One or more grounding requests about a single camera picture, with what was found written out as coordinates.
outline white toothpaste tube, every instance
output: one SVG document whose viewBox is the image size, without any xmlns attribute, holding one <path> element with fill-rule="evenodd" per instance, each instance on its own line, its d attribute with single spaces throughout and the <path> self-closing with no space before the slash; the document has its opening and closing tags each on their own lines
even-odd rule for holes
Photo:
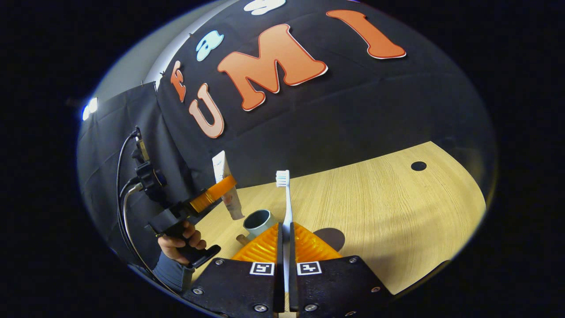
<svg viewBox="0 0 565 318">
<path fill-rule="evenodd" d="M 212 158 L 212 164 L 214 165 L 214 177 L 216 178 L 216 183 L 232 174 L 229 171 L 228 161 L 225 158 L 225 151 L 221 151 L 214 156 L 214 158 Z M 226 192 L 221 199 L 224 201 L 225 207 L 228 209 L 233 220 L 239 220 L 244 217 L 244 215 L 241 214 L 240 197 L 237 196 L 237 190 L 235 187 Z"/>
</svg>

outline sleeve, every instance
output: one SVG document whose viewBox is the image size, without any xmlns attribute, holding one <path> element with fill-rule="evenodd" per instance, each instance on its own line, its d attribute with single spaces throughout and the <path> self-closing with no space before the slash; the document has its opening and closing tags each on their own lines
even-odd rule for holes
<svg viewBox="0 0 565 318">
<path fill-rule="evenodd" d="M 181 265 L 161 252 L 153 273 L 172 290 L 183 293 L 190 287 L 194 267 Z"/>
</svg>

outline white toothbrush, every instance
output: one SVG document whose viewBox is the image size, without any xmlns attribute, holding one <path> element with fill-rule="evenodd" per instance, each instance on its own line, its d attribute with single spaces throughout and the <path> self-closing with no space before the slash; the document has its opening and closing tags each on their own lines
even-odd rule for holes
<svg viewBox="0 0 565 318">
<path fill-rule="evenodd" d="M 284 290 L 288 293 L 288 277 L 290 264 L 290 224 L 292 223 L 292 206 L 290 205 L 290 172 L 277 171 L 277 187 L 286 187 L 286 213 L 282 223 L 282 256 L 284 270 Z"/>
</svg>

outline human hand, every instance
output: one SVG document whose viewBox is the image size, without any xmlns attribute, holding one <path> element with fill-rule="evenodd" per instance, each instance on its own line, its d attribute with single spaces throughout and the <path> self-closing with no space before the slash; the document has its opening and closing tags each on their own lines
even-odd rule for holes
<svg viewBox="0 0 565 318">
<path fill-rule="evenodd" d="M 202 234 L 200 231 L 196 230 L 194 225 L 190 224 L 188 221 L 184 221 L 182 226 L 185 228 L 182 235 L 189 239 L 188 245 L 195 247 L 198 250 L 206 248 L 206 241 L 200 239 Z M 190 264 L 190 262 L 177 250 L 178 247 L 184 247 L 186 245 L 184 240 L 164 235 L 160 237 L 157 242 L 159 243 L 159 246 L 161 246 L 163 254 L 165 254 L 168 258 L 182 265 Z"/>
</svg>

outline table surface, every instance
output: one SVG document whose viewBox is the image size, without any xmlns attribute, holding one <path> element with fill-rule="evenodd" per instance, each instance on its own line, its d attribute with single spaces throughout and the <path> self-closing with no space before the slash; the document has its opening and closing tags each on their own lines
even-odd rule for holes
<svg viewBox="0 0 565 318">
<path fill-rule="evenodd" d="M 426 169 L 413 170 L 416 161 L 425 162 Z M 294 221 L 312 232 L 327 227 L 343 232 L 339 253 L 359 255 L 392 294 L 452 259 L 486 210 L 475 180 L 431 141 L 302 177 L 292 178 L 291 171 L 290 176 Z M 285 188 L 277 188 L 274 180 L 275 171 L 272 183 L 237 190 L 245 216 L 268 209 L 284 219 Z M 230 259 L 242 248 L 236 236 L 248 235 L 243 221 L 232 220 L 219 204 L 197 229 L 208 246 L 221 247 L 216 257 Z M 193 281 L 205 267 L 196 270 Z"/>
</svg>

